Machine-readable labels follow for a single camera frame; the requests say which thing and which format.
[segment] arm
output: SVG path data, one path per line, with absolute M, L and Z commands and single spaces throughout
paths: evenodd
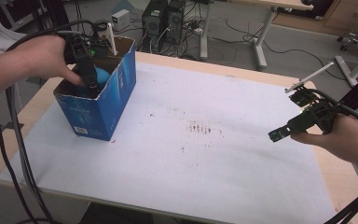
M 344 161 L 358 167 L 358 120 L 338 114 L 331 133 L 319 135 L 310 133 L 293 134 L 298 142 L 323 147 Z
M 81 77 L 66 66 L 64 48 L 63 39 L 45 35 L 0 54 L 0 91 L 27 77 L 63 77 L 75 85 L 82 84 Z

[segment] hand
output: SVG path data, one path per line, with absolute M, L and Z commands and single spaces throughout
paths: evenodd
M 11 53 L 19 54 L 27 68 L 26 77 L 63 77 L 75 85 L 82 85 L 81 76 L 65 64 L 65 41 L 56 35 L 43 35 L 20 44 Z
M 344 161 L 358 166 L 358 119 L 337 114 L 329 134 L 292 134 L 294 140 L 327 149 Z

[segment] blue box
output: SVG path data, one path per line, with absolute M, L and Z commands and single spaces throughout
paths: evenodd
M 118 55 L 93 59 L 111 74 L 95 99 L 79 96 L 78 87 L 63 80 L 54 95 L 75 134 L 109 141 L 136 83 L 134 40 L 115 36 Z

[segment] desk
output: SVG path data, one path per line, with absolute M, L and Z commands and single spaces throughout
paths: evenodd
M 142 63 L 152 63 L 208 74 L 221 76 L 230 75 L 257 82 L 281 85 L 283 87 L 288 87 L 292 83 L 296 82 L 296 80 L 290 77 L 280 77 L 220 65 L 190 62 L 138 52 L 136 54 L 136 60 L 137 62 Z M 59 82 L 60 80 L 58 78 L 51 79 L 35 96 L 35 98 L 21 111 L 19 119 L 25 124 L 22 128 L 24 134 L 27 134 L 30 131 L 34 124 L 42 117 L 47 108 L 50 107 L 51 103 L 54 101 L 52 90 Z M 4 137 L 7 142 L 8 155 L 9 157 L 12 157 L 17 151 L 15 147 L 15 136 L 11 131 L 4 131 Z M 330 199 L 334 208 L 338 211 L 358 196 L 358 178 L 353 171 L 352 166 L 347 162 L 335 158 L 320 148 L 315 148 L 314 152 L 317 157 L 317 162 L 319 162 Z M 4 168 L 5 165 L 0 155 L 0 173 L 4 170 Z M 354 218 L 354 223 L 358 223 L 358 216 Z
M 241 8 L 248 7 L 248 6 L 270 7 L 270 9 L 266 8 L 268 14 L 264 20 L 263 29 L 261 30 L 261 33 L 258 36 L 258 38 L 254 38 L 253 41 L 256 56 L 257 56 L 257 61 L 258 61 L 258 71 L 267 68 L 266 58 L 264 56 L 264 52 L 263 49 L 261 48 L 261 45 L 263 44 L 264 38 L 267 35 L 272 20 L 274 19 L 277 13 L 278 7 L 286 7 L 286 8 L 299 9 L 299 10 L 307 10 L 307 9 L 310 10 L 313 8 L 313 6 L 306 6 L 302 4 L 300 0 L 233 0 L 229 2 L 230 3 L 227 4 L 227 3 L 215 2 L 214 0 L 210 1 L 210 4 L 208 5 L 207 16 L 205 19 L 204 32 L 202 33 L 202 36 L 200 38 L 200 57 L 201 59 L 208 58 L 207 39 L 208 39 L 208 29 L 210 24 L 211 11 L 213 10 L 213 8 L 216 7 L 219 8 L 217 10 L 221 10 L 224 5 L 226 5 L 227 7 L 228 5 L 231 5 L 230 13 L 238 15 L 238 18 L 240 20 Z

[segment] white object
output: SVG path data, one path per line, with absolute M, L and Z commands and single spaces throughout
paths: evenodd
M 113 55 L 117 55 L 118 52 L 116 50 L 116 44 L 115 44 L 115 36 L 113 35 L 112 30 L 112 23 L 107 23 L 107 29 L 106 29 L 106 38 L 109 40 L 110 44 L 112 45 L 112 48 L 110 48 L 110 51 L 112 51 Z
M 341 56 L 336 56 L 336 61 L 341 68 L 342 73 L 344 74 L 345 78 L 348 80 L 348 83 L 351 87 L 356 86 L 358 78 L 358 65 L 351 71 L 351 69 L 347 66 L 344 59 Z
M 121 31 L 130 25 L 130 12 L 126 9 L 121 9 L 119 12 L 112 15 L 113 29 Z
M 34 125 L 25 145 L 39 188 L 208 223 L 314 224 L 335 214 L 312 147 L 269 140 L 298 111 L 281 86 L 136 68 L 111 141 L 75 136 L 57 103 Z M 23 182 L 18 155 L 11 164 Z
M 327 68 L 329 68 L 331 65 L 333 65 L 334 63 L 328 63 L 327 65 L 325 65 L 324 67 L 320 68 L 318 71 L 310 74 L 309 76 L 300 79 L 299 82 L 297 82 L 295 85 L 293 85 L 290 89 L 286 89 L 284 90 L 285 93 L 288 93 L 290 91 L 293 91 L 295 88 L 304 85 L 305 83 L 307 83 L 311 78 L 316 77 L 317 75 L 321 74 L 323 71 L 325 71 Z

